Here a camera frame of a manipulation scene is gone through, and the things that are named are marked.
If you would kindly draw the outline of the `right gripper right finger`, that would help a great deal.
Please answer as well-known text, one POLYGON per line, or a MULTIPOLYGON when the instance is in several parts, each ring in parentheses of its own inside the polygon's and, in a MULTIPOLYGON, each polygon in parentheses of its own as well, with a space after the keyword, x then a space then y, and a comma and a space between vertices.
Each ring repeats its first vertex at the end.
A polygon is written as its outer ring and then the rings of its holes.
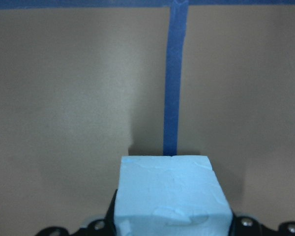
POLYGON ((233 213, 229 236, 295 236, 295 221, 285 221, 272 229, 255 217, 243 213, 233 213))

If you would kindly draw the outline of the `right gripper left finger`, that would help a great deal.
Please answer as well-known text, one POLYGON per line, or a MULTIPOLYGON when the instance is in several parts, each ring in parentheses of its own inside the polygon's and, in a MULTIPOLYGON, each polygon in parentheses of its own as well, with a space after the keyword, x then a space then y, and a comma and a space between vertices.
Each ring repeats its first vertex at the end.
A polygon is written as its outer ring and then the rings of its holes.
POLYGON ((117 190, 114 192, 108 210, 103 218, 88 220, 76 232, 70 234, 64 227, 51 226, 40 230, 37 236, 116 236, 114 211, 117 190))

